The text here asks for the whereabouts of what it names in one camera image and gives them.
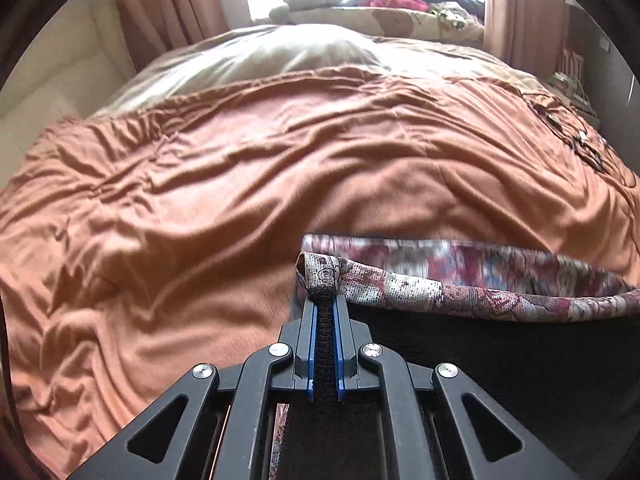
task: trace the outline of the black fabric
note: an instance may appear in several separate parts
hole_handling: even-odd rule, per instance
[[[584,480],[607,478],[640,430],[640,317],[535,324],[353,305],[350,316],[408,362],[457,364]],[[626,462],[612,478],[640,478]]]
[[[338,402],[331,304],[319,307],[314,402],[289,407],[278,480],[382,480],[378,410]]]
[[[640,478],[640,433],[607,480],[638,480],[638,478]]]

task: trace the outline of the screw head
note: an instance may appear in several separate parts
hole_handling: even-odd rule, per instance
[[[274,357],[283,357],[289,353],[289,345],[274,343],[269,347],[269,353]]]
[[[210,365],[209,363],[200,363],[193,367],[191,373],[196,379],[206,379],[213,373],[213,365]]]
[[[378,343],[367,343],[362,345],[362,353],[367,357],[378,357],[382,354],[382,346]]]
[[[438,373],[447,379],[453,379],[458,374],[458,367],[451,363],[442,363],[438,365]]]

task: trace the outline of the blanket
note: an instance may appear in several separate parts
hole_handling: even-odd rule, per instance
[[[49,127],[0,194],[31,449],[62,478],[194,363],[273,342],[308,232],[547,250],[637,286],[635,175],[545,107],[601,170],[484,76],[322,68]]]

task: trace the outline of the bed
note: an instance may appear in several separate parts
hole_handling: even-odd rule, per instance
[[[168,53],[0,195],[28,444],[64,478],[192,364],[276,340],[305,234],[553,251],[631,290],[639,210],[596,131],[476,48],[301,24]]]

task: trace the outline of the curtain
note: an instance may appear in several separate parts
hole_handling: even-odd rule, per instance
[[[116,4],[137,70],[171,49],[228,30],[220,0],[116,0]]]
[[[564,38],[564,0],[487,0],[484,49],[514,68],[547,78]]]

